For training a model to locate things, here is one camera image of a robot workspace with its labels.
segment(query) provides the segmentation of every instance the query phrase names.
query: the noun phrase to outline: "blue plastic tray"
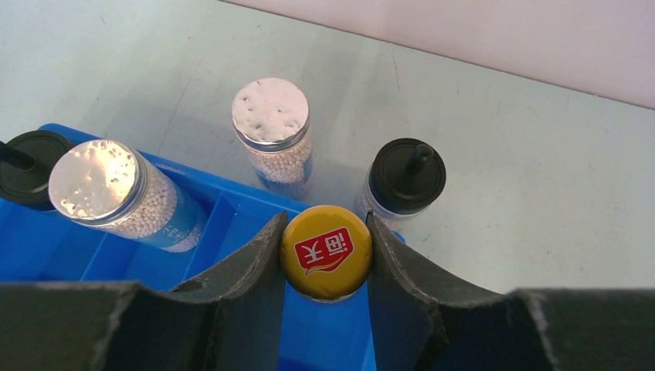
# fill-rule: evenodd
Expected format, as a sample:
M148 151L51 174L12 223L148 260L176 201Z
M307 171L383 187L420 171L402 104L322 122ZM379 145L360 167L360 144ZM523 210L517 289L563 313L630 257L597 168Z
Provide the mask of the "blue plastic tray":
M41 127L75 143L95 137L58 124ZM0 281L132 281L169 290L248 242L282 210L308 207L247 185L144 153L207 210L200 244L182 254L90 230L55 213L0 199ZM374 370L366 286L336 305L299 296L287 285L279 370Z

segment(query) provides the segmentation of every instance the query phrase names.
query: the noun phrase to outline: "foil seal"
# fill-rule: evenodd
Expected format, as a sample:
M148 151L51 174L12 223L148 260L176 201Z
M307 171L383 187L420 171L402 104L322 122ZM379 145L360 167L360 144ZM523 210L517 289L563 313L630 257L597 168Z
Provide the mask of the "foil seal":
M82 143L53 168L50 202L64 216L81 223L106 220L132 200L139 183L138 168L137 157L120 143Z
M309 129L309 104L289 81L270 77L246 85L232 103L232 123L245 145L275 152L293 147Z

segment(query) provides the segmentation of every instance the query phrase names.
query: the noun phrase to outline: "black nozzle cap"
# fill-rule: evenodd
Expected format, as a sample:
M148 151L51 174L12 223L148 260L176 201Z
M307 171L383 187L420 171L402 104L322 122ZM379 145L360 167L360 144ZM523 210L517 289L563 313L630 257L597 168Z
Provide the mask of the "black nozzle cap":
M443 191L446 166L438 153L418 139L389 142L375 156L368 176L380 206L411 215L428 207Z
M0 146L0 197L38 211L54 209L50 172L75 145L52 131L36 130Z

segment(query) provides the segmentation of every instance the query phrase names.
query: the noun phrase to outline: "jar lid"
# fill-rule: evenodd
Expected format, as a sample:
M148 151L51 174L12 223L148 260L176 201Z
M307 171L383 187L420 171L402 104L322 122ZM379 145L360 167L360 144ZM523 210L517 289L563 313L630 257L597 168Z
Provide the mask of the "jar lid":
M29 156L35 164L21 168L9 162L0 163L0 197L38 211L54 209L48 197L48 178L57 161L73 146L63 136L46 130L13 138L5 147Z
M380 206L392 213L411 215L439 197L446 184L446 166L427 143L400 138L375 156L368 184Z
M315 206L296 216L282 236L280 262L289 284L318 301L337 301L368 276L372 239L366 225L338 206Z
M115 141L87 141L57 162L49 195L57 211L70 219L105 220L129 203L137 181L132 150Z
M276 77L249 83L232 103L236 135L259 151L283 151L298 143L309 128L308 118L303 92Z

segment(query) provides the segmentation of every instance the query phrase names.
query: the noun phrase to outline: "clear plastic jar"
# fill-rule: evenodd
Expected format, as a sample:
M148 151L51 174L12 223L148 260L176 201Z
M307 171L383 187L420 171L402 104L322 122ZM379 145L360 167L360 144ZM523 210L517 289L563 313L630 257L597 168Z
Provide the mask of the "clear plastic jar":
M418 139L396 139L375 156L355 209L363 220L373 211L399 232L439 197L445 184L446 167L434 148Z
M76 223L176 253L194 248L207 222L187 192L115 141L88 141L65 154L50 175L49 196Z
M375 200L375 197L371 193L371 187L368 185L368 180L367 180L366 182L364 182L364 185L362 186L360 193L357 195L355 210L357 212L357 215L362 220L366 220L366 216L368 215L368 212L372 211L378 218L380 218L384 222L384 224L390 230L399 232L402 230L402 226L405 224L405 222L410 221L425 209L409 215L393 213L382 207L382 205L380 205L378 201Z
M302 198L311 187L309 105L289 81L266 78L246 85L232 103L232 123L262 184Z

